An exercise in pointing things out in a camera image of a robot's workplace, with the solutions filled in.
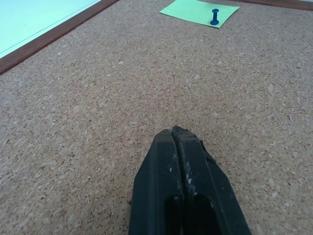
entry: wooden frame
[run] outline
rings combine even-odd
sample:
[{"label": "wooden frame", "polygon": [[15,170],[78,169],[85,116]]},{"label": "wooden frame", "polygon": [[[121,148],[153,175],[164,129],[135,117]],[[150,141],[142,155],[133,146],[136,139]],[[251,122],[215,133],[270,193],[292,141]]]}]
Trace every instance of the wooden frame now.
[{"label": "wooden frame", "polygon": [[232,0],[268,6],[278,6],[299,10],[313,11],[313,2],[301,0]]},{"label": "wooden frame", "polygon": [[83,24],[90,18],[94,17],[95,15],[103,11],[104,9],[108,8],[112,4],[116,3],[117,1],[118,0],[101,0],[95,5],[89,7],[88,9],[73,16],[72,18],[65,21],[64,23],[51,29],[47,33],[39,36],[33,41],[16,49],[10,54],[2,57],[0,59],[0,75],[7,72],[14,66],[18,65],[19,63],[23,62],[24,60],[26,60],[27,58],[29,58],[36,52],[40,51],[47,45],[53,43],[54,41],[58,40],[62,36],[71,32],[73,29],[80,26],[81,24]]}]

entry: push pin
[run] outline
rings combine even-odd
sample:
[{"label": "push pin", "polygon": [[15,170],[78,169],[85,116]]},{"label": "push pin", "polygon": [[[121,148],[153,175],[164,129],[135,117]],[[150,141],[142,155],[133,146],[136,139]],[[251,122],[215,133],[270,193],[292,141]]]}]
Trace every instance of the push pin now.
[{"label": "push pin", "polygon": [[213,9],[213,20],[211,21],[211,25],[217,25],[219,24],[219,21],[217,20],[217,13],[219,12],[219,9]]}]

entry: cork surface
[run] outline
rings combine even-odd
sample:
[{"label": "cork surface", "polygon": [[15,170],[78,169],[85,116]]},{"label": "cork surface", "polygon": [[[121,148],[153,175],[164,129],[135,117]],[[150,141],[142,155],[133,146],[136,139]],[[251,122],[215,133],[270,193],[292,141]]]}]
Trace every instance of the cork surface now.
[{"label": "cork surface", "polygon": [[162,129],[204,140],[254,235],[313,231],[313,12],[215,29],[120,0],[0,76],[0,234],[123,235]]}]

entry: light green paper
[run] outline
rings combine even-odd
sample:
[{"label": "light green paper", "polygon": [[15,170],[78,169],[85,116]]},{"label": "light green paper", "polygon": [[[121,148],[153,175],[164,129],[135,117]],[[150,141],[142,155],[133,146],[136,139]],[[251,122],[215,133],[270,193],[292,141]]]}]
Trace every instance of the light green paper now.
[{"label": "light green paper", "polygon": [[[215,8],[219,9],[217,13],[219,24],[211,25],[210,22],[213,20],[212,10]],[[212,4],[197,0],[176,0],[161,10],[160,13],[185,21],[220,28],[238,8],[238,6]]]}]

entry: light blue surface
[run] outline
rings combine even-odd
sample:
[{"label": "light blue surface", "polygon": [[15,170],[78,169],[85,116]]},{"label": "light blue surface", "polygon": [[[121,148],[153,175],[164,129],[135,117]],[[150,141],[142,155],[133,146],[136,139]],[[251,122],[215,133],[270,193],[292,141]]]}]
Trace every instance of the light blue surface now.
[{"label": "light blue surface", "polygon": [[100,0],[0,0],[0,58]]}]

